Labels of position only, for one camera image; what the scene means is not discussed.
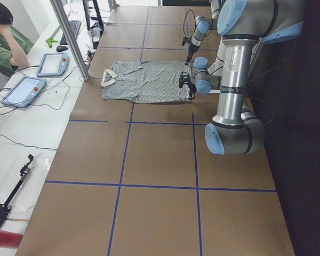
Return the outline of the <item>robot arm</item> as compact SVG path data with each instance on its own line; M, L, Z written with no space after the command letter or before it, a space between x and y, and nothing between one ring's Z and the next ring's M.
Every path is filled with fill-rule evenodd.
M207 36L208 32L217 30L218 18L222 8L222 1L212 0L209 2L211 5L212 18L206 18L201 15L198 16L195 18L194 34L191 37L183 37L182 46L185 46L186 44L188 45L188 55L185 65L188 65L194 53L199 50L201 42Z
M205 141L216 155L249 154L261 148L265 137L262 122L244 100L253 47L298 37L303 28L304 1L211 1L212 16L196 18L188 45L187 62L193 66L182 72L180 86L189 87L189 98L195 93L219 91L218 108L205 127ZM217 58L222 63L221 75L204 57L194 58L206 36L215 30L221 36Z

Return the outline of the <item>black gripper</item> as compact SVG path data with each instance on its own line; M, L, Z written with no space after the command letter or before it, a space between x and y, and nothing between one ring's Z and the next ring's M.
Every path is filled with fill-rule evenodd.
M183 88L184 85L187 85L189 88L189 100L193 100L195 98L195 84L190 80L190 74L182 71L179 77L179 88Z
M191 38L191 37L184 37L182 40L181 45L185 46L188 45L188 55L185 61L185 65L188 65L194 55L195 52L198 51L198 41L196 38Z

